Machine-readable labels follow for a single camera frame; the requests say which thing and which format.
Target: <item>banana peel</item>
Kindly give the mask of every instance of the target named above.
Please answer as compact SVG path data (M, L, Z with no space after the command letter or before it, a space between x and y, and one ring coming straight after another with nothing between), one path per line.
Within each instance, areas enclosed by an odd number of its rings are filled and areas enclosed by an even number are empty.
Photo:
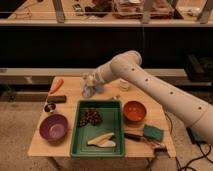
M112 140L112 136L114 136L114 132L109 132L106 134L102 134L98 137L95 137L87 142L87 145L96 145L98 147L115 147L116 143Z

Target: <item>black wall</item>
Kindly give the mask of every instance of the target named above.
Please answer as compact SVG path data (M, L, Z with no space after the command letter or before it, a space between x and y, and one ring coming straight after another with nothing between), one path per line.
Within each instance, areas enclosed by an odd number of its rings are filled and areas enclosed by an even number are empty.
M213 56L213 28L0 26L0 67L93 68L127 50L145 68L182 68L185 56Z

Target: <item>red object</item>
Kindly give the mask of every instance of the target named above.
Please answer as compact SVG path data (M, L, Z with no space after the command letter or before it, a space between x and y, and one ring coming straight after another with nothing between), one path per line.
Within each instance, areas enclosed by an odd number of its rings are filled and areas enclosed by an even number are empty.
M131 122L140 122L146 116L145 106L138 101L129 101L123 108L124 116Z
M53 89L50 90L50 94L55 93L56 91L58 91L58 89L63 85L64 80L61 78L56 82L56 85L53 87Z
M47 141L57 141L68 131L68 121L60 114L48 116L40 125L39 133Z

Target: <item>bunch of grapes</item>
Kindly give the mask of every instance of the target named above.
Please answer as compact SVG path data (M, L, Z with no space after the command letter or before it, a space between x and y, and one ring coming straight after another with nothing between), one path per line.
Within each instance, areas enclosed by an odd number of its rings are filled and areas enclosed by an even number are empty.
M84 110L79 121L79 127L83 127L88 123L93 126L99 125L102 122L100 113L95 108L87 108Z

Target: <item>table leg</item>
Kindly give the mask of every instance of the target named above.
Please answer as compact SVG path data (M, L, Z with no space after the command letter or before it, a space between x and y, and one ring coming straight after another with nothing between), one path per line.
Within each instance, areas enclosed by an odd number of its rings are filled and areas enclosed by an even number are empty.
M153 164L155 163L155 161L157 160L157 156L155 156L154 158L151 159L151 161L148 160L148 165L146 166L146 170L151 170Z
M62 167L58 164L54 157L46 157L47 160L54 166L58 171L62 171Z

